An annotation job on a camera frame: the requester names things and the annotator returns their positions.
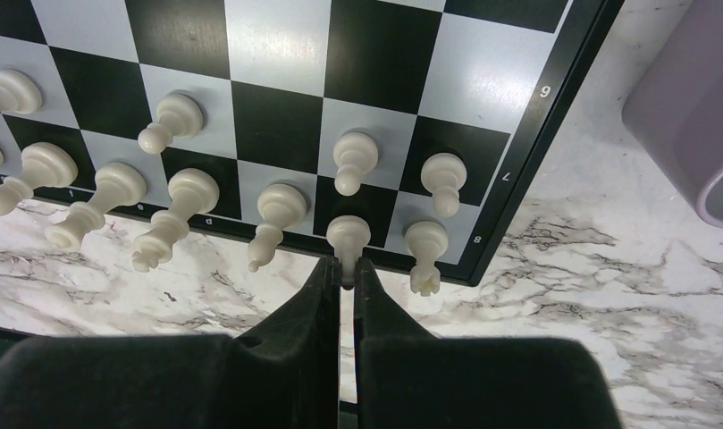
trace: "marble surface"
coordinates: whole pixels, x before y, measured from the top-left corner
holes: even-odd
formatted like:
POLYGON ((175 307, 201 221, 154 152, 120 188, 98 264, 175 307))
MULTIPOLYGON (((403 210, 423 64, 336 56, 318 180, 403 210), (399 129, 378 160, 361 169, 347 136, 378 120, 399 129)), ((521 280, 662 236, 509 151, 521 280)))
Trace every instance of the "marble surface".
MULTIPOLYGON (((428 299, 387 291, 440 336, 581 341, 628 427, 723 427, 723 230, 702 223, 624 130, 626 95, 689 2, 630 0, 482 283, 428 299)), ((278 252, 258 273, 245 246, 190 234, 173 263, 134 273, 146 225, 111 217, 80 253, 49 247, 63 207, 0 218, 0 326, 54 335, 240 334, 294 294, 315 258, 278 252)), ((356 397, 352 295, 343 292, 341 397, 356 397)))

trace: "purple container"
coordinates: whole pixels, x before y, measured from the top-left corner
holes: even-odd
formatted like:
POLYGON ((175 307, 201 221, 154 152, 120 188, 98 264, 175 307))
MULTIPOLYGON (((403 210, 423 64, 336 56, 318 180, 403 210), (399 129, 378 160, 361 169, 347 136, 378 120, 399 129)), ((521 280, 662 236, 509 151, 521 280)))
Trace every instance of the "purple container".
POLYGON ((622 120, 701 219, 723 228, 723 0, 695 0, 622 120))

